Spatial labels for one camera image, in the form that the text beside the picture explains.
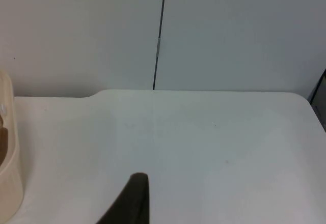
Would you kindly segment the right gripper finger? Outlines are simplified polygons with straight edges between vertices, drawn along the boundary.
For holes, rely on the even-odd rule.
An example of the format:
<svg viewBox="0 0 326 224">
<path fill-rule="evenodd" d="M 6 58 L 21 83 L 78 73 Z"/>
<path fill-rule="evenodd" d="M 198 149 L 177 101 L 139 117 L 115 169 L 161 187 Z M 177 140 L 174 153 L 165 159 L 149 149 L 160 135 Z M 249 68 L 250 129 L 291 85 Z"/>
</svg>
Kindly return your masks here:
<svg viewBox="0 0 326 224">
<path fill-rule="evenodd" d="M 149 179 L 134 173 L 98 223 L 150 223 Z"/>
</svg>

